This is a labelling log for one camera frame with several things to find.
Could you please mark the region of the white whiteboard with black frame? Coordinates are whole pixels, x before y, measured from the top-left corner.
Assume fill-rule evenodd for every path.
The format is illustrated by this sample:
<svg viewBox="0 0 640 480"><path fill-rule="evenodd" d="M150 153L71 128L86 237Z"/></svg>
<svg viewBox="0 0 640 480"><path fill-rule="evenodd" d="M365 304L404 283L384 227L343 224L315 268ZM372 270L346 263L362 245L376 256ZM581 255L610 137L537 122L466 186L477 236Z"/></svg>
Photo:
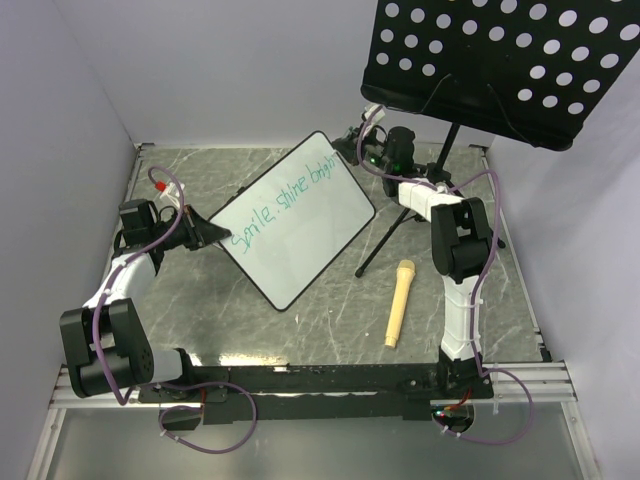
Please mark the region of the white whiteboard with black frame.
<svg viewBox="0 0 640 480"><path fill-rule="evenodd" d="M376 209L325 133L315 131L210 221L267 302L287 310L374 219Z"/></svg>

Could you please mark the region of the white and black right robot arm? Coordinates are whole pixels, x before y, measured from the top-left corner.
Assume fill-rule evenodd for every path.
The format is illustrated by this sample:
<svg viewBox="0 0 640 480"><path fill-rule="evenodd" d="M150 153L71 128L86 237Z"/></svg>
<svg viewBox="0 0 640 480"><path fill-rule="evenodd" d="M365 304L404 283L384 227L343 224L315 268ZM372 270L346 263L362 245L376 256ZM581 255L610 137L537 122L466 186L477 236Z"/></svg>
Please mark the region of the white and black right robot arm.
<svg viewBox="0 0 640 480"><path fill-rule="evenodd" d="M464 197L444 169L459 126L449 128L437 160L414 161L415 134L406 127L350 128L332 147L351 165L372 167L383 179L385 195L403 211L355 272L361 277L375 256L410 213L431 230L432 261L445 289L445 329L436 363L438 390L458 398L480 381L482 354L477 317L480 290L503 247L497 229L489 225L481 199Z"/></svg>

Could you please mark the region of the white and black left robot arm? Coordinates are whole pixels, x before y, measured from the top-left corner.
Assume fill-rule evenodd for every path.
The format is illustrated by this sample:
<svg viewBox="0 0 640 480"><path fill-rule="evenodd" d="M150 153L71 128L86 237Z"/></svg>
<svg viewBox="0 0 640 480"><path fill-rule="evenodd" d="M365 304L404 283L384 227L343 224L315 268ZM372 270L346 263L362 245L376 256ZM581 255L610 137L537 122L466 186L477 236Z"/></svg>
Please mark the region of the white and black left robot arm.
<svg viewBox="0 0 640 480"><path fill-rule="evenodd" d="M160 272L165 253L178 247L205 248L231 232L200 216L191 206L172 207L161 218L154 202L135 199L119 206L121 228L107 277L80 307L60 318L60 332L72 389L87 398L112 393L125 404L121 391L148 384L177 402L192 398L198 387L194 366L182 348L151 347L135 302Z"/></svg>

